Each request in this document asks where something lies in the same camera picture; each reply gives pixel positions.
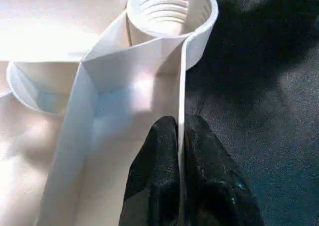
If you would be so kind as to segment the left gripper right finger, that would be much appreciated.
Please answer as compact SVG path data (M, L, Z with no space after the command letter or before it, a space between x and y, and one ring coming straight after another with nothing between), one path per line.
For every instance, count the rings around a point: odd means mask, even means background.
M204 118L185 116L187 226L262 226L263 218L238 164Z

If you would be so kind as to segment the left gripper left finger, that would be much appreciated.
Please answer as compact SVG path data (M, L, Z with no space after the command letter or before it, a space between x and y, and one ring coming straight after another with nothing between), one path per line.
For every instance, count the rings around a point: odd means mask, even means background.
M172 116L163 116L151 126L129 168L119 225L177 224L180 176L176 132Z

